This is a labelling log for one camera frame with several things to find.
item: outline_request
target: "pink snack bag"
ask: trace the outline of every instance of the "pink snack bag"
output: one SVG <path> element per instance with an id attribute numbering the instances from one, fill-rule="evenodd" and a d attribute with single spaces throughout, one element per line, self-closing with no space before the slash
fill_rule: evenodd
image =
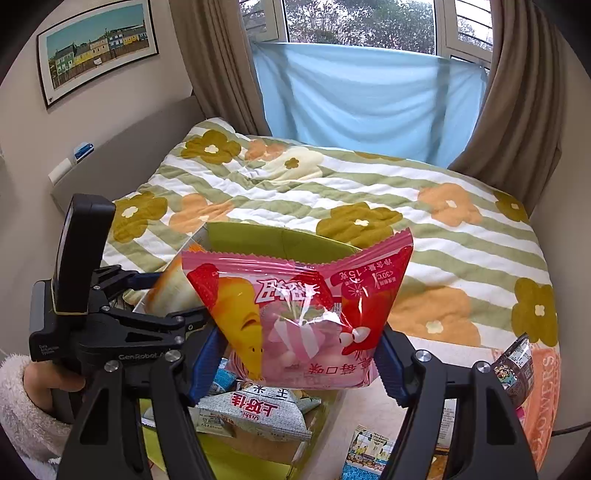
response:
<path id="1" fill-rule="evenodd" d="M 365 387 L 413 252 L 404 230 L 328 264 L 182 253 L 183 271 L 234 353 L 227 369 L 281 388 Z"/>

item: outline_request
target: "blue sheet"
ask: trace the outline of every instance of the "blue sheet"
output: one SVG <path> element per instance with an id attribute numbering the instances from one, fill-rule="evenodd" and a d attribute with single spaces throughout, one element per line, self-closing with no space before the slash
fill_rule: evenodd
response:
<path id="1" fill-rule="evenodd" d="M 253 45 L 274 137 L 447 167 L 465 148 L 487 75 L 433 55 L 330 44 Z"/>

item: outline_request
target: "framed picture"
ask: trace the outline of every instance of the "framed picture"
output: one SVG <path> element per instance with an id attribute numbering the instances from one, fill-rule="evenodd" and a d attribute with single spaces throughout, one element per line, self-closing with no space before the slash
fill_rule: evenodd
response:
<path id="1" fill-rule="evenodd" d="M 68 18 L 37 36 L 46 107 L 100 75 L 156 54 L 150 0 L 122 0 Z"/>

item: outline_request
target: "screw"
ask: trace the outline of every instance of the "screw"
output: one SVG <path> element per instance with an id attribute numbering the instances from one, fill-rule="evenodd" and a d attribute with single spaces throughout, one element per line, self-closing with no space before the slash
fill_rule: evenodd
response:
<path id="1" fill-rule="evenodd" d="M 177 360 L 179 360 L 181 358 L 182 354 L 181 352 L 179 352 L 178 350 L 169 350 L 168 352 L 166 352 L 164 354 L 164 359 L 167 362 L 176 362 Z"/>
<path id="2" fill-rule="evenodd" d="M 481 374 L 487 374 L 488 372 L 491 371 L 491 365 L 487 362 L 478 362 L 476 364 L 476 369 L 481 373 Z"/>
<path id="3" fill-rule="evenodd" d="M 426 350 L 417 350 L 414 356 L 417 358 L 419 362 L 428 362 L 431 360 L 431 358 L 433 358 L 431 353 L 427 352 Z"/>
<path id="4" fill-rule="evenodd" d="M 109 360 L 105 364 L 105 371 L 109 373 L 113 373 L 119 369 L 121 364 L 117 360 Z"/>

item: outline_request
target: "white fluffy sleeve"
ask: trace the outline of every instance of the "white fluffy sleeve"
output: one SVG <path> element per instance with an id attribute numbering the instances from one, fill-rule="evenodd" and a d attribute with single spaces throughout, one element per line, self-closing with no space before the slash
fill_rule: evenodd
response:
<path id="1" fill-rule="evenodd" d="M 25 392 L 22 375 L 28 356 L 9 356 L 0 367 L 0 422 L 22 456 L 47 462 L 59 457 L 70 426 L 37 408 Z"/>

